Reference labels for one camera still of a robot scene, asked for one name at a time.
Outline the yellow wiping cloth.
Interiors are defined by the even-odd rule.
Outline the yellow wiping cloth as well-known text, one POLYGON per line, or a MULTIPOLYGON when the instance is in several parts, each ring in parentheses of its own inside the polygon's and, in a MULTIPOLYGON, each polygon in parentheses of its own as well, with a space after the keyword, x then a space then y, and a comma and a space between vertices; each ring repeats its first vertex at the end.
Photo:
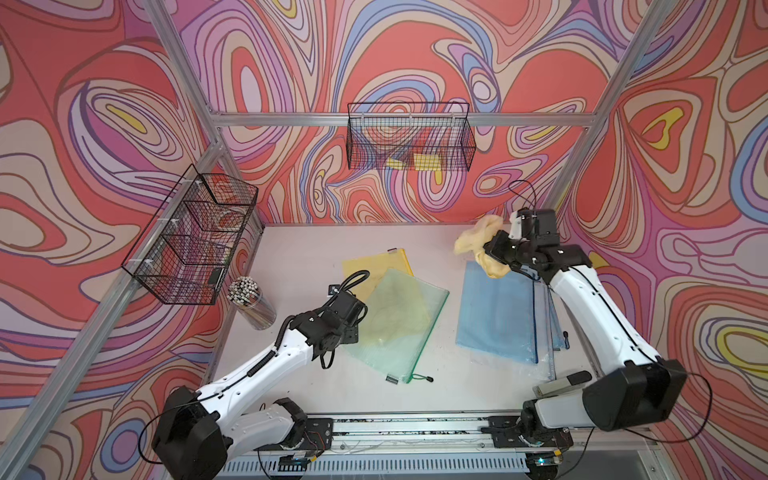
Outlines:
POLYGON ((453 253, 463 255, 471 253, 475 262, 491 279, 501 279, 511 272, 508 265, 493 259, 485 252, 484 246, 502 229, 503 218, 498 215, 485 215, 471 228, 464 230, 454 242, 453 253))

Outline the green zip document bag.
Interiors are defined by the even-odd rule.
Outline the green zip document bag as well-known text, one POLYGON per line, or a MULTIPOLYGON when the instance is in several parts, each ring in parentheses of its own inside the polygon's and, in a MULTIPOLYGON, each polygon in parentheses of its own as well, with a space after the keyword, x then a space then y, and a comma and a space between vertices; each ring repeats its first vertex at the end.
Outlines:
POLYGON ((411 382, 448 297, 444 288, 387 270, 365 300, 358 341, 345 352, 390 382, 411 382))

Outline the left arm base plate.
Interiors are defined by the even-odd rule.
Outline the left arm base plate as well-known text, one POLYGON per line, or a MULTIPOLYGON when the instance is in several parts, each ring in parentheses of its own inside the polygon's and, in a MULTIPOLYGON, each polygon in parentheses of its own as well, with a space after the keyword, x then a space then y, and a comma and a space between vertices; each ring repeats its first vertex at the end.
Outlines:
POLYGON ((310 417, 304 423, 300 437, 290 437, 280 444, 259 447, 259 451, 326 451, 332 447, 334 420, 331 417, 310 417))

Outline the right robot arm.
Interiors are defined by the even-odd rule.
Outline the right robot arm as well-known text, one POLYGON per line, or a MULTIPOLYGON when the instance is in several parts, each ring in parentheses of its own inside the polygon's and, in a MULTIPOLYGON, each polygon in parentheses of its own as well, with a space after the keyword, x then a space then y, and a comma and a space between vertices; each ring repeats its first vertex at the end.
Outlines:
POLYGON ((538 274, 585 335, 601 374, 578 391, 525 402, 513 428, 520 439, 536 444, 571 428, 610 432, 669 418, 687 372, 629 323, 582 248, 561 242, 554 211, 517 211, 509 231, 498 231, 484 251, 514 272, 538 274))

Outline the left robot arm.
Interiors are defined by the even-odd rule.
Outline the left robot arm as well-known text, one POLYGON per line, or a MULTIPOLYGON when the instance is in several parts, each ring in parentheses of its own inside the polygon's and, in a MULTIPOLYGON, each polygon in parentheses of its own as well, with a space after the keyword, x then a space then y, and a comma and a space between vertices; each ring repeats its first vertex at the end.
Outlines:
POLYGON ((196 390, 175 389, 155 418, 149 442, 155 463, 174 479, 213 479, 228 461, 263 447, 309 443, 320 450, 321 436, 308 433, 308 416, 293 400, 250 408, 314 361, 331 368, 337 348, 357 341, 368 307, 352 289, 369 277, 357 270, 320 307, 286 317, 274 343, 230 373, 196 390))

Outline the light blue mesh document bag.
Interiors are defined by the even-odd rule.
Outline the light blue mesh document bag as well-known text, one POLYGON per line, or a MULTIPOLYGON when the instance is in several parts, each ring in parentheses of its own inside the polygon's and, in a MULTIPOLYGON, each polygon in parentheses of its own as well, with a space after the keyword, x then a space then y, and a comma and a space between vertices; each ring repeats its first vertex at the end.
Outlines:
POLYGON ((554 301, 552 299, 548 301, 548 316, 551 331, 552 349, 554 351, 569 349, 567 333, 563 331, 560 325, 559 317, 557 315, 554 301))

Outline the yellow document bag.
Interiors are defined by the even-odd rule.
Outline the yellow document bag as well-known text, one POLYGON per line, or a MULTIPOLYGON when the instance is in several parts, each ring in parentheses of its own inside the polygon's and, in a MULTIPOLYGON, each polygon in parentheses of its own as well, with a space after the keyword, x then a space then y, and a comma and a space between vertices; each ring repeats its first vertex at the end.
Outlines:
POLYGON ((388 270, 392 269, 410 276, 413 275, 405 250, 402 248, 392 248, 385 253, 344 260, 341 266, 345 277, 359 270, 369 271, 370 276, 367 280, 351 288, 352 293, 363 302, 367 301, 388 270))

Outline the white blue-zip document bag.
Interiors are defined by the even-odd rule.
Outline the white blue-zip document bag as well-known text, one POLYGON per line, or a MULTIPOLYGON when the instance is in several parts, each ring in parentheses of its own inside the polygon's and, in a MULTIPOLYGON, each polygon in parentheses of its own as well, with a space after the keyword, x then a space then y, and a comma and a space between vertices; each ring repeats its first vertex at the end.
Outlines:
POLYGON ((542 382, 554 380, 553 304, 549 289, 543 282, 534 285, 534 320, 537 375, 542 382))

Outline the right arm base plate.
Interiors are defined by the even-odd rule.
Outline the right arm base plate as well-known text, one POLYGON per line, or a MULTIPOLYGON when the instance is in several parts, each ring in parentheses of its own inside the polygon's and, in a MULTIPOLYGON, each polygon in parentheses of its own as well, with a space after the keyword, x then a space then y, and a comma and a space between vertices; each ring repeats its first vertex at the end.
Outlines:
POLYGON ((568 450, 573 439, 566 429, 550 429, 535 416, 522 412, 515 416, 491 416, 480 431, 492 437, 496 448, 555 448, 568 450))

